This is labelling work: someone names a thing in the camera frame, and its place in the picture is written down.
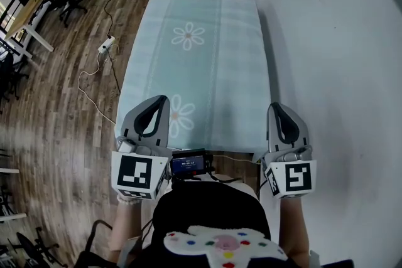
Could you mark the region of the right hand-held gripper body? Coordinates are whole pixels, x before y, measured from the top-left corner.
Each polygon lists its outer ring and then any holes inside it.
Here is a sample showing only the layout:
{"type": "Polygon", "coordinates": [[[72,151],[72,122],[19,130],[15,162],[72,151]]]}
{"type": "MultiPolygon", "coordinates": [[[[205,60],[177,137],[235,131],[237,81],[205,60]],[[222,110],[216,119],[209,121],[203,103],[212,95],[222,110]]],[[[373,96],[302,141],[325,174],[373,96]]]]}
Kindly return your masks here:
{"type": "Polygon", "coordinates": [[[317,161],[310,145],[264,157],[264,175],[272,196],[277,199],[298,198],[315,191],[317,161]]]}

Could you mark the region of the person's black top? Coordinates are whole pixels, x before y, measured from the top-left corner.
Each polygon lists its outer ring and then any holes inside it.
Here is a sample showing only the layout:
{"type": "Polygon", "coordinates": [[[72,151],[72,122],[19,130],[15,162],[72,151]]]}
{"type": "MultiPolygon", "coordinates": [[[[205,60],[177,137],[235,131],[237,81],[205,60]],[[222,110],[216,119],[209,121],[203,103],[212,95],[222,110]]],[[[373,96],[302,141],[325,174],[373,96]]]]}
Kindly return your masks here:
{"type": "Polygon", "coordinates": [[[179,256],[168,251],[163,238],[186,233],[191,226],[220,229],[250,228],[270,239],[266,214],[258,199],[232,186],[211,181],[173,183],[153,212],[151,244],[129,268],[209,268],[207,257],[179,256]]]}

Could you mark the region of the person's right forearm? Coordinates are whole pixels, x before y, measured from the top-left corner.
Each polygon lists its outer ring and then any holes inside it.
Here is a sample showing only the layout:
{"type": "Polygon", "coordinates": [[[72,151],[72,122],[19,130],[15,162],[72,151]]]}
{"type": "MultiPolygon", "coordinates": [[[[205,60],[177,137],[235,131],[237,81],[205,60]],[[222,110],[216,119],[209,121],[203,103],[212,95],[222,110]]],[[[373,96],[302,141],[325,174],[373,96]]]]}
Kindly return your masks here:
{"type": "Polygon", "coordinates": [[[301,203],[301,198],[280,201],[279,245],[300,267],[308,267],[310,245],[301,203]]]}

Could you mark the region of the white power strip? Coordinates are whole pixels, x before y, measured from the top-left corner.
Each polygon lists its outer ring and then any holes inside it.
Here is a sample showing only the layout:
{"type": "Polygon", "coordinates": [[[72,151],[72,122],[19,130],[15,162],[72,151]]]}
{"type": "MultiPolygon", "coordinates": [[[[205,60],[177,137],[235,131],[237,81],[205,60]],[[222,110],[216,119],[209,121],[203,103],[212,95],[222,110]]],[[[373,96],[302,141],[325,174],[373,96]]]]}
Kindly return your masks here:
{"type": "Polygon", "coordinates": [[[100,54],[103,54],[115,43],[115,41],[116,41],[115,37],[108,36],[107,39],[101,44],[101,46],[98,47],[98,52],[100,54]]]}

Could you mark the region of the person's left forearm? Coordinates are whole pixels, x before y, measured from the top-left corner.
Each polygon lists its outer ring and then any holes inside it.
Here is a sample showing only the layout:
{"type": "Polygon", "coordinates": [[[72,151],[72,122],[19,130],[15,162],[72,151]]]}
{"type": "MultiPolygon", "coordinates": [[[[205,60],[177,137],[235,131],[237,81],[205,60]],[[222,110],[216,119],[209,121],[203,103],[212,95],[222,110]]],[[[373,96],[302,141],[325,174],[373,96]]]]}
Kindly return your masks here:
{"type": "Polygon", "coordinates": [[[142,229],[141,203],[141,200],[119,202],[109,240],[111,252],[122,250],[127,240],[140,236],[142,229]]]}

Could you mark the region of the white plush dotted patch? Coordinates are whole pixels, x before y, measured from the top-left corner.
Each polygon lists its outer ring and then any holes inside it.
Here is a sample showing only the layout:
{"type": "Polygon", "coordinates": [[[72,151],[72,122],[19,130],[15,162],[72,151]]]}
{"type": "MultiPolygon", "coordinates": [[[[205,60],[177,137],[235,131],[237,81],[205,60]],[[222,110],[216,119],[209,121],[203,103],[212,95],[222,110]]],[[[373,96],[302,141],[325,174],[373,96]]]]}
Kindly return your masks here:
{"type": "Polygon", "coordinates": [[[191,226],[187,233],[167,233],[163,243],[176,255],[205,255],[210,268],[246,268],[252,259],[288,260],[279,245],[250,228],[191,226]]]}

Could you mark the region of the light blue floral tablecloth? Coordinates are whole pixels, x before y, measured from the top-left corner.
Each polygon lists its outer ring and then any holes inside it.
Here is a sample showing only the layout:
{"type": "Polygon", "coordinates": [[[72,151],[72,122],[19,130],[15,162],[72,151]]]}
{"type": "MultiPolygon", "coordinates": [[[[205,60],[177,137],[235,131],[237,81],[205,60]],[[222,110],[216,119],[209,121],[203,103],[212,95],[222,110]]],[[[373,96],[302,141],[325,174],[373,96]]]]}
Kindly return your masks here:
{"type": "Polygon", "coordinates": [[[271,96],[254,0],[149,0],[115,134],[130,110],[157,95],[170,100],[170,147],[264,151],[271,96]]]}

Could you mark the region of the small black chest screen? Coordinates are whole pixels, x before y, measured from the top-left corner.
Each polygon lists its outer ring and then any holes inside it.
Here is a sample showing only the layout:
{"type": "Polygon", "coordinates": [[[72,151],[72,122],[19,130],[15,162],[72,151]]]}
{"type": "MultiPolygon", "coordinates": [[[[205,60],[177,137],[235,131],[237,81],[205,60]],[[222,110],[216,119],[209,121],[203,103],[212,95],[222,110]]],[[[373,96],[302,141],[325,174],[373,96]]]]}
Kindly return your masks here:
{"type": "Polygon", "coordinates": [[[205,149],[174,151],[170,161],[171,174],[176,178],[187,179],[211,173],[215,170],[212,161],[213,156],[205,149]]]}

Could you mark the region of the wooden desk with white legs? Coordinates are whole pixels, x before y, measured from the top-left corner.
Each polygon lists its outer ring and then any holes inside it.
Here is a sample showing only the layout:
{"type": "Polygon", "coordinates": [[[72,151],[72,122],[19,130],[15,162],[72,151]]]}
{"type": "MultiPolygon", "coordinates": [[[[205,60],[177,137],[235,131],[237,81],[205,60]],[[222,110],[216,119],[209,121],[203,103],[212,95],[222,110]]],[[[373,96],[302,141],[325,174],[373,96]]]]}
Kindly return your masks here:
{"type": "Polygon", "coordinates": [[[16,15],[10,29],[6,32],[4,40],[10,42],[19,54],[25,55],[27,58],[32,59],[32,54],[25,50],[13,36],[24,29],[29,35],[31,35],[36,41],[44,46],[49,52],[54,51],[54,47],[49,44],[40,34],[35,30],[35,27],[30,24],[31,17],[39,9],[44,0],[29,0],[19,13],[16,15]]]}

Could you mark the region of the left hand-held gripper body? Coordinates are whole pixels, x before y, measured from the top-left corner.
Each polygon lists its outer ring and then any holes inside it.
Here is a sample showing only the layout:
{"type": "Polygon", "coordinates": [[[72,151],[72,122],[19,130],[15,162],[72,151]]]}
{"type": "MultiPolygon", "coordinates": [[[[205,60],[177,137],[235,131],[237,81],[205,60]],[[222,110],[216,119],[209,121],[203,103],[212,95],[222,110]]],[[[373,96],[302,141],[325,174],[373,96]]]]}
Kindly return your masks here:
{"type": "Polygon", "coordinates": [[[165,147],[139,145],[118,137],[112,152],[111,184],[124,201],[155,200],[168,179],[172,151],[165,147]]]}

